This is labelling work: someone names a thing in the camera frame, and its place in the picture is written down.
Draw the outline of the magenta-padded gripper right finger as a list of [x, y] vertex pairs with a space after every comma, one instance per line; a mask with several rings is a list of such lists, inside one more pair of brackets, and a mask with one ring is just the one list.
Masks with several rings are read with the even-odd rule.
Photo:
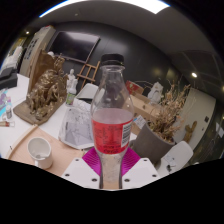
[[123, 189], [140, 188], [160, 178], [148, 158], [141, 158], [131, 148], [121, 163], [121, 186]]

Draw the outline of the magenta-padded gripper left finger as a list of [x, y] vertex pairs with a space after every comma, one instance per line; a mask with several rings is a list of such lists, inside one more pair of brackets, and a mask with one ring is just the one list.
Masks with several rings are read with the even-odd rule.
[[91, 148], [82, 158], [74, 158], [62, 174], [62, 178], [84, 188], [99, 189], [101, 175], [100, 158]]

